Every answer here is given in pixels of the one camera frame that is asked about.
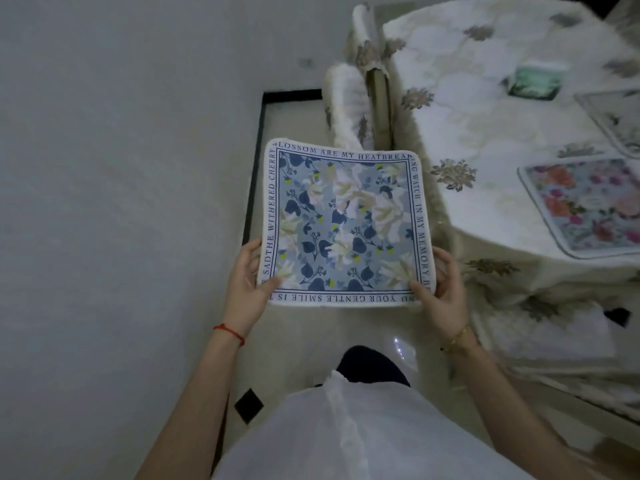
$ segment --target hand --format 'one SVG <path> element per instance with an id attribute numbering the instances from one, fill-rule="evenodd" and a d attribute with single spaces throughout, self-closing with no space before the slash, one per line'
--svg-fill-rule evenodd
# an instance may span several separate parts
<path id="1" fill-rule="evenodd" d="M 258 322 L 271 293 L 280 285 L 281 278 L 273 277 L 260 286 L 255 286 L 255 274 L 260 266 L 260 256 L 252 253 L 260 247 L 262 238 L 247 242 L 236 258 L 229 282 L 222 322 L 244 338 Z"/>
<path id="2" fill-rule="evenodd" d="M 436 266 L 435 295 L 418 281 L 412 280 L 409 286 L 427 309 L 442 338 L 451 340 L 469 323 L 467 293 L 460 267 L 453 256 L 436 247 L 433 247 L 433 255 L 446 265 L 446 272 Z"/>

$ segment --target red string bracelet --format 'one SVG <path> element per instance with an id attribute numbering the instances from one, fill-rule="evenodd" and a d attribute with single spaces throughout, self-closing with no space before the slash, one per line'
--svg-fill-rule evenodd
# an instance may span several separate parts
<path id="1" fill-rule="evenodd" d="M 224 331 L 228 331 L 231 335 L 233 335 L 236 339 L 240 340 L 240 346 L 242 347 L 244 345 L 244 337 L 242 335 L 240 335 L 238 332 L 231 330 L 227 325 L 225 325 L 224 323 L 220 323 L 220 325 L 216 325 L 215 327 L 213 327 L 213 330 L 224 330 Z"/>

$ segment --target white shirt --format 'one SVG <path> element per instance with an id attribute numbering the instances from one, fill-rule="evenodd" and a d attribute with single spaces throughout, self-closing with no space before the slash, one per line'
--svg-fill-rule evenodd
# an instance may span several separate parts
<path id="1" fill-rule="evenodd" d="M 288 396 L 222 458 L 220 479 L 509 479 L 532 477 L 402 384 L 350 383 Z"/>

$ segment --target green object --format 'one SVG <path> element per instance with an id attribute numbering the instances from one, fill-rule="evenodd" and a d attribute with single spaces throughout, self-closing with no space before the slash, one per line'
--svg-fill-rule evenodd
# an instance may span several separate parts
<path id="1" fill-rule="evenodd" d="M 509 79 L 509 96 L 551 101 L 556 97 L 566 68 L 560 64 L 529 63 L 517 67 Z"/>

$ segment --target placemat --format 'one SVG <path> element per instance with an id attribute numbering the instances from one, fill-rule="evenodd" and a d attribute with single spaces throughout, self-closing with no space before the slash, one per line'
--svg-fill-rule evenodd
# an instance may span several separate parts
<path id="1" fill-rule="evenodd" d="M 270 303 L 403 306 L 418 279 L 435 289 L 420 160 L 288 139 L 264 153 L 258 282 L 281 276 Z"/>
<path id="2" fill-rule="evenodd" d="M 569 256 L 640 252 L 640 181 L 623 158 L 567 158 L 518 175 Z"/>
<path id="3" fill-rule="evenodd" d="M 640 158 L 640 89 L 583 93 L 575 98 L 618 151 Z"/>

